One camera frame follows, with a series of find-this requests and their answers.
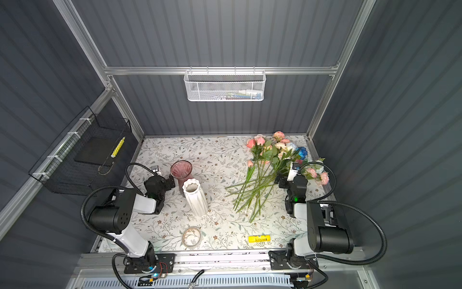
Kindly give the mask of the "white ribbed ceramic vase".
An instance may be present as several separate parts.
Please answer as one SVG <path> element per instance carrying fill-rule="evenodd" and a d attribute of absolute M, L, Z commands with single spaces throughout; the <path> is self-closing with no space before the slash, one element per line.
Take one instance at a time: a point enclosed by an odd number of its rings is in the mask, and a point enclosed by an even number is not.
<path fill-rule="evenodd" d="M 188 179 L 182 189 L 192 213 L 197 217 L 204 216 L 208 212 L 208 203 L 200 182 L 194 178 Z"/>

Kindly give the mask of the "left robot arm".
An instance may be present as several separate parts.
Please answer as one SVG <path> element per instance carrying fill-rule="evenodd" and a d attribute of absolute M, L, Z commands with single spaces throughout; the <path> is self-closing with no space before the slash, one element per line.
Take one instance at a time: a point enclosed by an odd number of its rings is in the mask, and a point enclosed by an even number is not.
<path fill-rule="evenodd" d="M 107 200 L 89 216 L 81 208 L 84 225 L 123 250 L 125 273 L 159 273 L 162 269 L 154 246 L 131 225 L 132 213 L 159 215 L 166 193 L 175 188 L 172 176 L 153 175 L 144 182 L 146 194 L 136 188 L 112 187 Z"/>

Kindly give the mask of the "purple glass vase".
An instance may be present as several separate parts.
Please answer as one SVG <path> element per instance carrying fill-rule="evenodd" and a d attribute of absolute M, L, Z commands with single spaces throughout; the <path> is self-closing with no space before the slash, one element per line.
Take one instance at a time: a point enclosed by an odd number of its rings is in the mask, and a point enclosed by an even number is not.
<path fill-rule="evenodd" d="M 186 160 L 177 161 L 171 166 L 170 174 L 177 180 L 180 189 L 183 187 L 185 181 L 193 178 L 192 170 L 193 165 Z"/>

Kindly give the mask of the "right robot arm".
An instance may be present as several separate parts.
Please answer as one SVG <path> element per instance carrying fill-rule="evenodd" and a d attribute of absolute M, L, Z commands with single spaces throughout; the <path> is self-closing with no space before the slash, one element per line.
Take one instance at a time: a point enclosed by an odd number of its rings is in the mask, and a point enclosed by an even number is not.
<path fill-rule="evenodd" d="M 298 269 L 315 253 L 350 254 L 354 241 L 344 220 L 342 208 L 306 200 L 308 181 L 301 175 L 278 177 L 277 183 L 286 190 L 285 209 L 290 217 L 306 221 L 306 230 L 287 245 L 285 260 Z"/>

